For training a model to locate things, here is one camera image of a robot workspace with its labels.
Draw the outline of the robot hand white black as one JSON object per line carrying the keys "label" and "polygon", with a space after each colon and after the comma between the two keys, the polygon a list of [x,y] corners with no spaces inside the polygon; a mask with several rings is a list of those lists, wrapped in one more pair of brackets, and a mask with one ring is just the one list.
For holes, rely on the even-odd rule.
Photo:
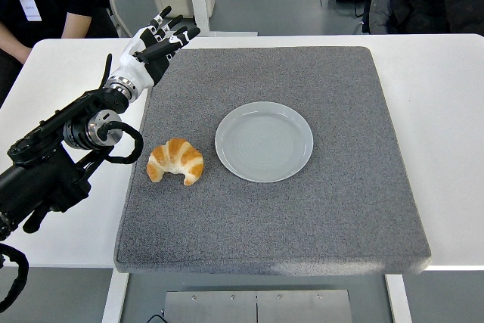
{"label": "robot hand white black", "polygon": [[106,88],[123,89],[130,101],[135,100],[162,79],[175,54],[200,34],[196,26],[178,28],[181,15],[166,23],[164,18],[171,10],[169,6],[163,9],[132,37],[122,52],[119,67],[107,78]]}

